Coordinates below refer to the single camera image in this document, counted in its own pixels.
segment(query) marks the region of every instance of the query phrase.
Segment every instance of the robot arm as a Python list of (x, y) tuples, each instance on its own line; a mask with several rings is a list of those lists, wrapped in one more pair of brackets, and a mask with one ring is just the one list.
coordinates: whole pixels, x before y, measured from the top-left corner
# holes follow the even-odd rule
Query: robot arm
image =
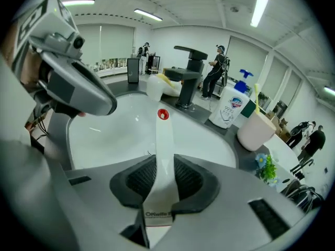
[(117, 102), (100, 78), (80, 60), (85, 40), (60, 0), (44, 0), (18, 27), (12, 70), (21, 80), (27, 52), (42, 58), (38, 80), (28, 90), (36, 119), (53, 108), (71, 118), (79, 112), (109, 115)]

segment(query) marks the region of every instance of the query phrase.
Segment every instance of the faucet handle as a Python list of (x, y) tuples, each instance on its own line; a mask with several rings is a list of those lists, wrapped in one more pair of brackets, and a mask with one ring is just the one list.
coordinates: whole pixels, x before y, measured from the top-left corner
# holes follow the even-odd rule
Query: faucet handle
[(208, 58), (208, 54), (192, 49), (192, 48), (187, 48), (187, 47), (181, 47), (180, 45), (175, 45), (174, 49), (179, 49), (179, 50), (184, 50), (189, 52), (188, 58), (191, 60), (206, 60)]

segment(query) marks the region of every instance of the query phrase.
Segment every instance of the white sink basin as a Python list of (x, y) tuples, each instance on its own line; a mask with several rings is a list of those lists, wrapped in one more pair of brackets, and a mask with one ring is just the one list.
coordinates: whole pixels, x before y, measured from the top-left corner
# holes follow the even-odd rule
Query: white sink basin
[(120, 96), (117, 101), (117, 109), (110, 116), (87, 115), (72, 121), (69, 138), (75, 169), (154, 154), (159, 107), (170, 113), (176, 154), (236, 167), (234, 153), (226, 141), (175, 109), (143, 94)]

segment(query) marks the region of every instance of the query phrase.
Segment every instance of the black speaker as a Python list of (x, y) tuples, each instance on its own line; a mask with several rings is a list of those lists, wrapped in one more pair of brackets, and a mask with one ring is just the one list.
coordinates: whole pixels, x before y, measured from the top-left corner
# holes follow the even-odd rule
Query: black speaker
[(138, 58), (127, 59), (127, 75), (129, 83), (138, 83), (139, 62)]

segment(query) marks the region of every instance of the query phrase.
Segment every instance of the soap dispenser bottle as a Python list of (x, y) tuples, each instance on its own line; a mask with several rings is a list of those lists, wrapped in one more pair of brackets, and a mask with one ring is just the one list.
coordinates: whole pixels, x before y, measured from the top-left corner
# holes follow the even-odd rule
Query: soap dispenser bottle
[[(246, 70), (240, 70), (244, 74), (243, 78), (253, 76)], [(249, 102), (249, 97), (245, 94), (247, 85), (244, 81), (238, 81), (235, 87), (226, 86), (221, 93), (218, 107), (209, 116), (210, 121), (218, 127), (229, 128), (236, 117)]]

